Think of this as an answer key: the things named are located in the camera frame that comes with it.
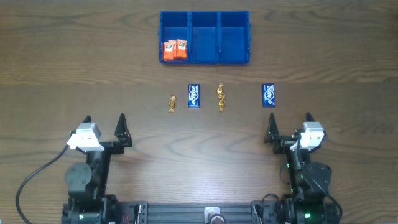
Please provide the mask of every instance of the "gold figurine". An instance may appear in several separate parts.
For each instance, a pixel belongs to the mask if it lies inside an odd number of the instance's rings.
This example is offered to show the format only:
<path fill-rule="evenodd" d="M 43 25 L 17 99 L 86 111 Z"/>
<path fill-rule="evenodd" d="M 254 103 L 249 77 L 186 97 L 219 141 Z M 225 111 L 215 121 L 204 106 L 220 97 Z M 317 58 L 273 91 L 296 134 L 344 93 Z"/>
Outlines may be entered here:
<path fill-rule="evenodd" d="M 225 98 L 226 96 L 223 96 L 220 99 L 220 102 L 218 102 L 218 106 L 220 106 L 220 109 L 218 110 L 219 112 L 223 112 L 224 111 L 224 107 L 225 107 Z"/>
<path fill-rule="evenodd" d="M 175 100 L 177 99 L 177 97 L 171 95 L 170 96 L 171 101 L 169 102 L 169 113 L 174 113 L 174 108 L 175 108 Z"/>
<path fill-rule="evenodd" d="M 218 95 L 218 99 L 219 100 L 223 98 L 223 95 L 224 95 L 224 84 L 222 84 L 222 83 L 218 84 L 217 95 Z"/>

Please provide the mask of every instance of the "blue tray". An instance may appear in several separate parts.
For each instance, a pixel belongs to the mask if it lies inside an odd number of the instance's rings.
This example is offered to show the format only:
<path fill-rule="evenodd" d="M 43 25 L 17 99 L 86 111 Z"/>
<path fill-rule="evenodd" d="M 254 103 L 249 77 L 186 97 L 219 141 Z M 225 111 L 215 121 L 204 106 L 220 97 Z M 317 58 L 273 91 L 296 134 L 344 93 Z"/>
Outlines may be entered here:
<path fill-rule="evenodd" d="M 161 11 L 159 24 L 161 63 L 248 63 L 249 11 Z M 187 41 L 186 60 L 163 60 L 169 40 Z"/>

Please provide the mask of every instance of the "wooden table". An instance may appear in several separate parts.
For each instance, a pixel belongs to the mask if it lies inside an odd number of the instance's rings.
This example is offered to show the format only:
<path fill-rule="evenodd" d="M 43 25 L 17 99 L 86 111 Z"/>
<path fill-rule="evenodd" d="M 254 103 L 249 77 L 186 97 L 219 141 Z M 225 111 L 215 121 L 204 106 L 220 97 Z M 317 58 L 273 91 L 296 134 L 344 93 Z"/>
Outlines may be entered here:
<path fill-rule="evenodd" d="M 160 10 L 251 12 L 245 66 L 159 63 Z M 126 114 L 134 147 L 114 156 L 108 194 L 148 202 L 250 202 L 290 189 L 262 141 L 269 114 L 292 134 L 310 111 L 328 132 L 312 160 L 333 169 L 341 223 L 396 222 L 398 4 L 389 0 L 0 2 L 0 219 L 22 223 L 15 194 L 90 114 L 112 139 Z M 216 89 L 224 83 L 224 113 Z M 275 83 L 273 109 L 261 83 Z M 187 85 L 201 84 L 201 108 Z M 170 95 L 178 97 L 169 114 Z M 21 195 L 34 223 L 58 223 L 68 150 Z"/>

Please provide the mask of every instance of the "orange package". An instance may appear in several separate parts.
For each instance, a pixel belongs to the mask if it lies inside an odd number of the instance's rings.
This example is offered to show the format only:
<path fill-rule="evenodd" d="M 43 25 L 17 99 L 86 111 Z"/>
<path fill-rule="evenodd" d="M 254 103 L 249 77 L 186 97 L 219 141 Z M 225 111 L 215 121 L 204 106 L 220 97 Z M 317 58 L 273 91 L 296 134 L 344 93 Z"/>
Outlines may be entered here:
<path fill-rule="evenodd" d="M 177 40 L 177 58 L 187 59 L 187 41 Z"/>
<path fill-rule="evenodd" d="M 163 43 L 163 60 L 174 60 L 174 50 L 172 43 Z"/>
<path fill-rule="evenodd" d="M 177 57 L 177 49 L 175 48 L 175 43 L 176 42 L 177 41 L 175 41 L 175 40 L 169 40 L 169 43 L 173 44 L 173 57 L 174 57 L 174 59 Z"/>

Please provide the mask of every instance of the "wood grain tabletop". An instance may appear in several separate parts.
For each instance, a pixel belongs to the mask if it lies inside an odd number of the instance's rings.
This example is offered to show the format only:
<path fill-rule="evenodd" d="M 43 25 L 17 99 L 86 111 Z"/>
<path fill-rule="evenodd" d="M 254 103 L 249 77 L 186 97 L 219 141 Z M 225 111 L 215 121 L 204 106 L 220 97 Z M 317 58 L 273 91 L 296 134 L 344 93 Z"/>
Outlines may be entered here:
<path fill-rule="evenodd" d="M 248 10 L 247 65 L 162 65 L 159 11 Z M 227 96 L 218 112 L 216 89 Z M 189 83 L 201 108 L 187 108 Z M 275 83 L 275 108 L 261 84 Z M 177 96 L 169 114 L 170 95 Z M 22 223 L 16 191 L 90 114 L 112 139 L 124 113 L 134 145 L 113 156 L 107 194 L 148 202 L 251 202 L 290 189 L 263 143 L 311 112 L 328 133 L 312 161 L 333 169 L 341 223 L 398 222 L 398 4 L 394 0 L 0 1 L 0 220 Z M 34 223 L 60 223 L 68 150 L 24 188 Z"/>

